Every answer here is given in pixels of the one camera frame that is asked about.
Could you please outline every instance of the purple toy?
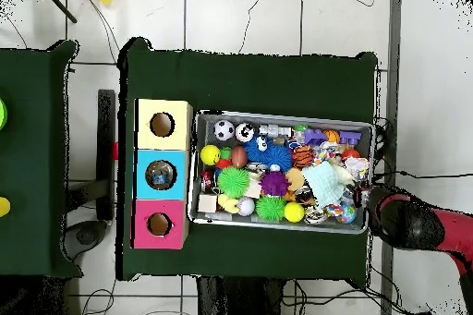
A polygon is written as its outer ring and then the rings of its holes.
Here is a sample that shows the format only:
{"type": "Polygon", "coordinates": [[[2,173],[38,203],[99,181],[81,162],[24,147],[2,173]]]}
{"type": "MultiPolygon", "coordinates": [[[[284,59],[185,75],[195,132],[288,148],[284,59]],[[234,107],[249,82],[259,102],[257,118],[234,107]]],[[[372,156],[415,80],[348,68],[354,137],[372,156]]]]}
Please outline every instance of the purple toy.
{"type": "Polygon", "coordinates": [[[289,182],[283,173],[272,171],[267,173],[261,180],[261,188],[265,195],[283,197],[289,188],[289,182]]]}
{"type": "Polygon", "coordinates": [[[308,145],[321,145],[327,139],[320,129],[307,129],[304,132],[304,140],[308,145]]]}
{"type": "Polygon", "coordinates": [[[349,144],[349,145],[357,145],[359,140],[361,139],[361,133],[357,132],[340,132],[340,144],[349,144]]]}

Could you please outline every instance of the pink foam block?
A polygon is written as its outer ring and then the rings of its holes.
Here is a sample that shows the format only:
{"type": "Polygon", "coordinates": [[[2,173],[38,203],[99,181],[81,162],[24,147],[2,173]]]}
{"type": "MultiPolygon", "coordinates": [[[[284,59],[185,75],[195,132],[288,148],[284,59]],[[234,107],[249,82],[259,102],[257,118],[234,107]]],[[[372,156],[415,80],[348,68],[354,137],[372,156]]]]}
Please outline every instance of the pink foam block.
{"type": "Polygon", "coordinates": [[[188,233],[187,216],[183,200],[137,200],[132,228],[135,239],[132,248],[181,249],[188,233]],[[163,213],[173,224],[165,236],[153,235],[148,229],[148,219],[155,213],[163,213]]]}

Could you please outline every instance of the soccer ball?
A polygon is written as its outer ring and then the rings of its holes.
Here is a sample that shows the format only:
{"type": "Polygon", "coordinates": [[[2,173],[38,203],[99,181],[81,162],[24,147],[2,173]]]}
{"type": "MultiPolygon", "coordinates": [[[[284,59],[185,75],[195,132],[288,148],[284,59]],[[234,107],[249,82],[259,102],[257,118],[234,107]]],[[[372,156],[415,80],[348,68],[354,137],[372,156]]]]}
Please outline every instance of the soccer ball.
{"type": "Polygon", "coordinates": [[[255,135],[255,128],[250,124],[239,124],[236,127],[235,137],[238,141],[248,142],[255,135]]]}
{"type": "Polygon", "coordinates": [[[213,133],[217,139],[221,141],[227,141],[235,135],[235,127],[229,121],[218,121],[213,127],[213,133]]]}

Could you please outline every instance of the orange basketball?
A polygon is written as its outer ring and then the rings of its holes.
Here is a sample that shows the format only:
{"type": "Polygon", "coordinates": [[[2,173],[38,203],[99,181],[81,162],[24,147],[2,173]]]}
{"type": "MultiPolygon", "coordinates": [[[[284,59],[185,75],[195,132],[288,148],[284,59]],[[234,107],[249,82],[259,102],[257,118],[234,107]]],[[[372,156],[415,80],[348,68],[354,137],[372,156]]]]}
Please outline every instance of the orange basketball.
{"type": "Polygon", "coordinates": [[[327,141],[340,143],[340,135],[336,130],[324,130],[322,133],[327,136],[327,141]]]}

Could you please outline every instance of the green object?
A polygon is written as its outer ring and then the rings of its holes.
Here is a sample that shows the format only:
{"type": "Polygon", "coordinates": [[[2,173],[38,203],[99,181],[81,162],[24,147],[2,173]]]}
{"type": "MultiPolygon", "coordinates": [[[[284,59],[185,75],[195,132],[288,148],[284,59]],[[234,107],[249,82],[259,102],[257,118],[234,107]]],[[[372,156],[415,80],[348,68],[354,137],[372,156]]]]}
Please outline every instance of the green object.
{"type": "Polygon", "coordinates": [[[8,107],[0,131],[0,274],[81,276],[61,251],[66,224],[65,74],[77,46],[49,51],[0,49],[0,98],[8,107]]]}
{"type": "Polygon", "coordinates": [[[230,165],[218,175],[217,185],[228,197],[239,199],[243,197],[249,186],[249,173],[230,165]]]}
{"type": "MultiPolygon", "coordinates": [[[[126,99],[127,103],[120,104],[119,112],[119,116],[126,117],[125,161],[133,160],[136,98],[188,101],[194,111],[213,109],[372,122],[377,66],[372,53],[346,58],[150,49],[147,41],[137,38],[121,52],[126,62],[120,66],[127,69],[122,70],[120,78],[120,100],[126,99]]],[[[350,279],[360,287],[366,283],[368,231],[353,235],[190,224],[188,238],[180,250],[133,249],[129,245],[127,217],[131,214],[133,169],[131,164],[124,165],[125,203],[124,209],[117,211],[117,244],[122,247],[123,258],[117,254],[116,266],[119,270],[123,263],[126,278],[136,273],[207,274],[350,279]]]]}
{"type": "Polygon", "coordinates": [[[256,213],[261,219],[279,222],[285,217],[285,200],[282,197],[261,197],[256,201],[256,213]]]}
{"type": "Polygon", "coordinates": [[[0,99],[0,130],[5,126],[7,119],[6,105],[2,99],[0,99]]]}
{"type": "Polygon", "coordinates": [[[230,154],[232,149],[230,147],[223,147],[220,149],[220,159],[228,160],[230,159],[230,154]]]}

